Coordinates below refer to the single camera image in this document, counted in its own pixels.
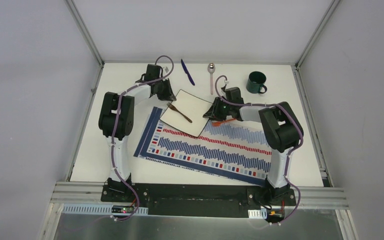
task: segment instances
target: mug handle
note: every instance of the mug handle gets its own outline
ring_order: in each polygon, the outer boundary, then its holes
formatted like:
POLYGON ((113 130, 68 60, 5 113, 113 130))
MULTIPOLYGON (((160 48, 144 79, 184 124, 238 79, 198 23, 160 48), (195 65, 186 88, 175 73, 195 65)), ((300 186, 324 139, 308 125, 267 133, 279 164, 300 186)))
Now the mug handle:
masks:
POLYGON ((264 89, 264 92, 261 92, 261 91, 260 91, 261 88, 260 88, 260 90, 258 90, 258 93, 259 93, 259 94, 265 94, 265 93, 267 92, 267 87, 266 87, 265 85, 263 85, 262 88, 264 89))

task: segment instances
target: red stripe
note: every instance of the red stripe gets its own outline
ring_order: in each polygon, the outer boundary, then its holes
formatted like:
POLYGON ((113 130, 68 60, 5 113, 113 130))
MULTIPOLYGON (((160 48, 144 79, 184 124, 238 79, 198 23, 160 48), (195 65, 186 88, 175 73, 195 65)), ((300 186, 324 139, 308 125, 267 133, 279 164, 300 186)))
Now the red stripe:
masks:
POLYGON ((181 131, 174 131, 174 130, 167 129, 167 128, 164 128, 162 131, 165 132, 165 133, 173 134, 173 135, 186 136, 186 137, 189 137, 191 139, 204 140, 204 141, 207 141, 209 143, 217 143, 217 144, 225 145, 225 146, 232 147, 232 148, 246 149, 247 151, 250 151, 250 152, 265 154, 265 155, 269 155, 269 156, 272 155, 272 152, 270 152, 270 151, 266 151, 266 150, 262 150, 262 149, 258 149, 258 148, 253 148, 253 147, 248 147, 248 146, 243 146, 243 145, 239 145, 239 144, 236 144, 236 143, 230 143, 230 142, 227 142, 227 141, 221 141, 221 140, 218 140, 218 139, 212 139, 212 138, 209 138, 209 137, 206 137, 206 136, 195 137, 195 136, 191 136, 191 135, 186 134, 186 133, 181 132, 181 131))

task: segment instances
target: spoon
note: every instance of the spoon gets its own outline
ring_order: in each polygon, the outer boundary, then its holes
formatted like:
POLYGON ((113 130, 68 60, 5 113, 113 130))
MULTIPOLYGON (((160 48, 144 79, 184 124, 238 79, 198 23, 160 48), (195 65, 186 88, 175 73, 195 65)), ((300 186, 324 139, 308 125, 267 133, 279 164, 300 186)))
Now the spoon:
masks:
POLYGON ((213 73, 216 71, 216 65, 214 65, 214 63, 210 62, 208 64, 208 72, 209 72, 209 82, 211 84, 211 95, 213 95, 213 73))

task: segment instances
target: blue border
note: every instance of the blue border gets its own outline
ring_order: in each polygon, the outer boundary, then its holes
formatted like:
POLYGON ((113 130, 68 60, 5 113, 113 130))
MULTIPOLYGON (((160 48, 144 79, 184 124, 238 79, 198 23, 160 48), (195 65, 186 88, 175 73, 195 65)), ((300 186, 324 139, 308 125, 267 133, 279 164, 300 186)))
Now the blue border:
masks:
POLYGON ((148 157, 148 158, 152 158, 152 159, 156 159, 156 160, 161 160, 161 161, 164 161, 167 163, 176 164, 179 166, 183 166, 183 167, 187 167, 187 168, 191 168, 194 170, 199 170, 199 171, 203 171, 203 172, 207 172, 207 173, 211 173, 211 174, 215 174, 215 175, 220 175, 220 176, 227 177, 230 179, 240 180, 240 181, 247 182, 250 184, 255 184, 255 185, 259 185, 259 186, 263 186, 263 187, 265 186, 265 179, 259 179, 259 178, 255 178, 255 177, 251 177, 251 176, 238 174, 235 172, 229 172, 229 171, 226 171, 223 169, 209 167, 209 166, 205 166, 202 164, 196 164, 196 163, 192 163, 192 162, 188 162, 188 161, 183 161, 183 160, 174 159, 174 158, 166 157, 163 155, 157 155, 157 154, 152 154, 152 153, 147 152, 148 146, 151 143, 152 138, 154 136, 154 134, 148 134, 148 133, 149 132, 154 133, 154 131, 157 127, 158 121, 160 119, 162 111, 163 110, 161 108, 158 108, 158 107, 154 107, 152 109, 152 112, 149 116, 149 120, 146 123, 145 130, 143 131, 142 137, 140 138, 139 144, 137 145, 136 151, 134 152, 135 157, 138 157, 140 154, 142 157, 145 157, 145 158, 148 157))

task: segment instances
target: cup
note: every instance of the cup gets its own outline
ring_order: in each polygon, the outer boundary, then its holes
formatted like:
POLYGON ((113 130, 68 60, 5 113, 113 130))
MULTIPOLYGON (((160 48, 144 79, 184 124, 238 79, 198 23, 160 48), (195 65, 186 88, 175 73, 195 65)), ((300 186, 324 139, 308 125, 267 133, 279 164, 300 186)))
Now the cup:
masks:
POLYGON ((267 92, 267 87, 264 85, 266 80, 267 77, 264 73, 260 71, 253 71, 248 76, 246 90, 252 94, 264 94, 267 92))

